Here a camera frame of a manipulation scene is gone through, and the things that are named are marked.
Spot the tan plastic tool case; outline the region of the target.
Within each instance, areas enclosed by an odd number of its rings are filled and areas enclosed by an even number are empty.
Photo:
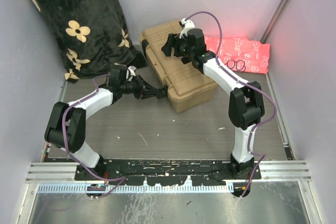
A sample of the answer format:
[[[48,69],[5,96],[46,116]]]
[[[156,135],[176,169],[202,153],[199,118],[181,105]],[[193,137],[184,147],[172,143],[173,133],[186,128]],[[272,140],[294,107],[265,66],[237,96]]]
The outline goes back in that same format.
[[[169,34],[179,34],[182,28],[178,20],[173,20],[143,30],[140,43],[143,52],[161,84],[167,87],[167,97],[174,110],[181,113],[193,106],[211,100],[218,84],[201,74],[191,63],[183,64],[181,59],[167,57],[161,48]]]

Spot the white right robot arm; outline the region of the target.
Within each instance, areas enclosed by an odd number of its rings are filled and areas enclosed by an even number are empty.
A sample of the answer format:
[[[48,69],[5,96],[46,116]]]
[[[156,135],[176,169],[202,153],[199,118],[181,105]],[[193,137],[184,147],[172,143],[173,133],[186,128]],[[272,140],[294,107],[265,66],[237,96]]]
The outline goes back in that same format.
[[[235,127],[234,149],[230,155],[229,171],[237,179],[245,177],[254,166],[253,142],[257,124],[265,114],[261,86],[248,82],[232,72],[218,56],[207,50],[201,29],[186,33],[170,33],[161,48],[165,56],[179,57],[214,80],[228,95],[228,116]]]

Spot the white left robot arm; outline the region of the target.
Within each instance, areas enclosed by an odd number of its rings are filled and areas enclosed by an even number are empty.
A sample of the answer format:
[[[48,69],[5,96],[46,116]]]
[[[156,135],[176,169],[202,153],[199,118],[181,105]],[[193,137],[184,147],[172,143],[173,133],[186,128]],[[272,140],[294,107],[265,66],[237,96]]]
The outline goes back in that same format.
[[[135,74],[135,70],[134,66],[115,65],[104,74],[105,83],[96,85],[92,93],[69,103],[57,102],[51,111],[45,141],[86,167],[87,175],[93,180],[101,179],[106,168],[103,157],[86,142],[86,120],[125,94],[132,94],[137,100],[167,97],[167,86],[155,88]]]

